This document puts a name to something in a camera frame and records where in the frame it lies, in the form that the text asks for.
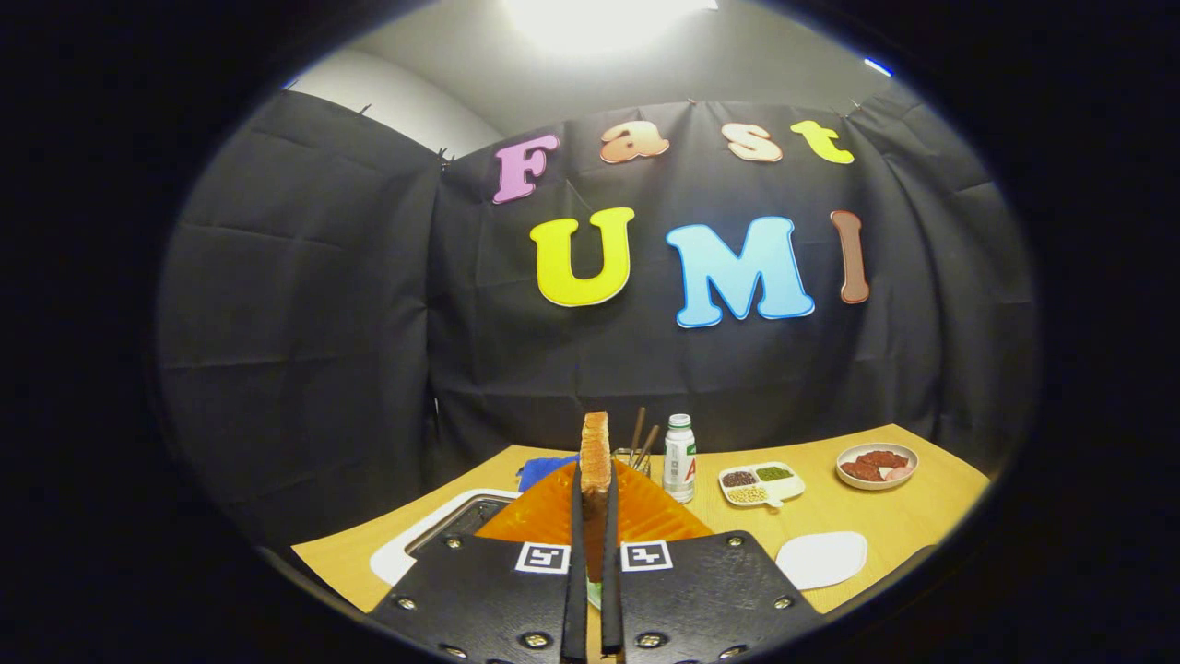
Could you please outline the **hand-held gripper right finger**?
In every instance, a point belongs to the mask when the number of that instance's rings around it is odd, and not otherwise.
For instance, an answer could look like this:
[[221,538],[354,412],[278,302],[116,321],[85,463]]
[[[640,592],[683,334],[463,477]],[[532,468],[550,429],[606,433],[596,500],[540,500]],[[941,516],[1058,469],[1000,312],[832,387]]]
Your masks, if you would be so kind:
[[822,626],[800,589],[743,530],[712,533],[625,464],[611,466],[601,651],[620,663],[715,663]]

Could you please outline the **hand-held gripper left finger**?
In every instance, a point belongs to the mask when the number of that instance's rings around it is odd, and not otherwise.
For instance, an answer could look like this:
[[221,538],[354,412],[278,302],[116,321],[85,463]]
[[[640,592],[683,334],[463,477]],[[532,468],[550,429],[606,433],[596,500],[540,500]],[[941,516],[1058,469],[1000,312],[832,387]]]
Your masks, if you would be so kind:
[[371,555],[388,585],[372,618],[459,663],[584,663],[579,471],[526,492],[472,489]]

